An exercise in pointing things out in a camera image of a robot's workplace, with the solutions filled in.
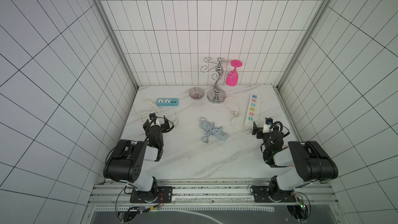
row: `metal base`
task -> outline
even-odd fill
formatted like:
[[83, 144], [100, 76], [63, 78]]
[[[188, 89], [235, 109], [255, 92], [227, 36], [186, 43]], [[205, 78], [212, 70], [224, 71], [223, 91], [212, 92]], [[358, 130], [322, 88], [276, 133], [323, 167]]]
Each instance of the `metal base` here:
[[226, 92], [221, 89], [219, 93], [216, 93], [213, 89], [210, 89], [207, 92], [207, 99], [209, 102], [212, 102], [213, 104], [220, 104], [225, 101], [226, 98]]
[[[162, 193], [164, 195], [164, 203], [170, 203], [172, 201], [173, 187], [170, 186], [159, 186], [157, 194]], [[158, 196], [154, 200], [148, 200], [142, 196], [142, 193], [133, 191], [131, 193], [130, 202], [131, 203], [160, 203], [162, 197]]]
[[268, 186], [253, 186], [255, 202], [296, 202], [296, 197], [291, 195], [291, 191], [277, 191], [272, 197], [268, 194]]
[[[274, 207], [277, 207], [277, 205], [294, 205], [284, 202], [257, 203], [253, 201], [254, 197], [249, 188], [252, 185], [266, 186], [270, 180], [271, 178], [158, 180], [158, 188], [162, 188], [163, 186], [172, 187], [173, 194], [171, 203], [166, 203], [157, 209], [157, 211], [263, 210], [273, 212]], [[112, 218], [115, 218], [115, 201], [117, 198], [116, 211], [123, 212], [127, 211], [130, 207], [138, 206], [138, 204], [130, 203], [130, 194], [122, 193], [118, 197], [118, 194], [125, 186], [125, 183], [114, 182], [110, 179], [106, 179], [102, 185], [94, 185], [82, 224], [92, 223], [92, 218], [101, 212], [112, 212]], [[301, 187], [300, 192], [306, 194], [311, 201], [311, 207], [315, 209], [317, 205], [329, 205], [333, 211], [336, 223], [337, 221], [339, 221], [338, 223], [345, 223], [341, 207], [330, 184], [312, 183]], [[151, 207], [153, 203], [142, 203], [139, 205]], [[285, 207], [283, 211], [286, 212], [288, 218], [291, 218]]]

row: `marble tabletop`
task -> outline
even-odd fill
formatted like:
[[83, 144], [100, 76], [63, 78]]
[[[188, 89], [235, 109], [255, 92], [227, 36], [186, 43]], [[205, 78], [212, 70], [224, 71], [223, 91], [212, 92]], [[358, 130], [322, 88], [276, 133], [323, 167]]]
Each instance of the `marble tabletop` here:
[[[207, 93], [212, 86], [200, 86]], [[237, 134], [231, 126], [234, 116], [224, 104], [210, 103], [206, 95], [199, 101], [189, 97], [192, 86], [147, 86], [139, 87], [134, 104], [142, 99], [156, 101], [157, 98], [178, 98], [179, 105], [174, 107], [178, 112], [178, 124], [164, 136], [163, 156], [159, 162], [144, 161], [142, 170], [157, 179], [198, 179], [198, 178], [270, 178], [280, 175], [288, 168], [271, 168], [266, 165], [260, 151], [261, 139], [256, 139], [251, 132]], [[271, 85], [253, 85], [229, 87], [221, 86], [227, 96], [234, 96], [241, 105], [241, 114], [234, 121], [235, 128], [244, 131], [244, 119], [249, 103], [250, 93], [262, 96], [259, 123], [265, 117], [281, 121], [291, 130], [286, 116], [282, 111], [274, 89]], [[238, 111], [234, 99], [227, 99], [228, 106]], [[137, 114], [153, 110], [148, 102], [140, 102], [136, 106]], [[161, 111], [170, 120], [176, 116], [172, 109]], [[228, 134], [226, 141], [211, 136], [208, 143], [202, 142], [204, 130], [199, 126], [199, 118], [205, 117], [223, 127]], [[138, 120], [131, 110], [124, 128], [122, 139], [134, 141], [144, 140], [143, 121]], [[293, 134], [284, 138], [285, 143], [294, 141]]]

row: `blue power strip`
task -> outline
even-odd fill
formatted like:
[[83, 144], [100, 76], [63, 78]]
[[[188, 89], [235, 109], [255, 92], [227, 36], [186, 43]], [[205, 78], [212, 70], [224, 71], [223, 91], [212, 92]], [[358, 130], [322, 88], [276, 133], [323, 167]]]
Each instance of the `blue power strip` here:
[[156, 105], [159, 107], [176, 107], [178, 106], [177, 98], [158, 98], [156, 100]]

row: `white cable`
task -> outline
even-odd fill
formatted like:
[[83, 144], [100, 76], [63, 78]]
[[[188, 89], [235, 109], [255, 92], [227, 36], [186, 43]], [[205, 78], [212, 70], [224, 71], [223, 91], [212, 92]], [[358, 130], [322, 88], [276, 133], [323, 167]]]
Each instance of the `white cable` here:
[[[236, 100], [236, 103], [238, 104], [238, 107], [239, 107], [239, 112], [233, 111], [231, 108], [229, 108], [229, 107], [227, 106], [227, 104], [226, 104], [226, 99], [228, 99], [228, 98], [233, 98], [233, 99]], [[228, 110], [231, 111], [231, 113], [232, 113], [234, 116], [236, 116], [236, 117], [232, 120], [232, 122], [231, 122], [231, 126], [232, 126], [232, 128], [234, 129], [234, 131], [235, 131], [237, 134], [245, 134], [246, 132], [250, 131], [249, 128], [246, 128], [246, 131], [244, 131], [244, 132], [238, 132], [238, 131], [235, 129], [235, 127], [234, 127], [234, 120], [236, 120], [236, 119], [239, 117], [239, 113], [240, 113], [240, 104], [239, 104], [238, 100], [237, 100], [235, 97], [233, 97], [233, 96], [228, 96], [228, 97], [225, 98], [224, 104], [225, 104], [225, 106], [228, 108]]]
[[195, 214], [195, 215], [200, 215], [202, 217], [206, 217], [209, 218], [210, 220], [217, 222], [218, 224], [223, 224], [221, 221], [214, 219], [211, 216], [205, 215], [205, 214], [201, 214], [201, 213], [197, 213], [197, 212], [191, 212], [191, 211], [184, 211], [184, 210], [172, 210], [172, 211], [176, 211], [176, 212], [182, 212], [182, 213], [187, 213], [187, 214]]
[[[142, 101], [148, 102], [149, 104], [151, 104], [151, 105], [154, 106], [155, 108], [154, 108], [152, 111], [143, 112], [140, 116], [138, 116], [138, 115], [137, 115], [137, 112], [135, 111], [135, 106], [136, 106], [139, 102], [142, 102]], [[136, 103], [134, 104], [134, 106], [133, 106], [132, 109], [133, 109], [133, 111], [134, 111], [135, 116], [137, 116], [137, 117], [139, 118], [139, 120], [141, 120], [141, 118], [142, 118], [142, 116], [143, 116], [144, 114], [152, 113], [152, 112], [157, 112], [158, 114], [160, 114], [160, 111], [162, 111], [162, 110], [164, 110], [164, 109], [167, 109], [167, 108], [172, 109], [172, 110], [176, 113], [176, 120], [173, 121], [174, 126], [176, 126], [177, 123], [178, 123], [178, 114], [177, 114], [177, 111], [176, 111], [174, 108], [172, 108], [172, 107], [163, 107], [163, 108], [159, 108], [159, 107], [156, 105], [156, 103], [153, 102], [152, 100], [150, 100], [150, 99], [143, 99], [143, 100], [140, 100], [140, 101], [136, 102]]]

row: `mounting plate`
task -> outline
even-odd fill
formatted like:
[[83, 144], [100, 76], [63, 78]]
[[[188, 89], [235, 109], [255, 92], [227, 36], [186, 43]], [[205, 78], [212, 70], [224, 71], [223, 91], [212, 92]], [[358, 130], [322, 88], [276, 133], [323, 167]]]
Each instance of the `mounting plate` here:
[[[171, 186], [158, 186], [158, 193], [164, 195], [164, 203], [170, 203], [172, 201], [173, 187]], [[143, 197], [137, 195], [136, 191], [131, 193], [130, 202], [131, 203], [160, 203], [162, 197], [156, 197], [154, 201], [148, 202]]]
[[251, 190], [255, 202], [296, 202], [296, 197], [290, 194], [290, 191], [282, 191], [274, 196], [274, 201], [269, 198], [268, 186], [252, 186]]

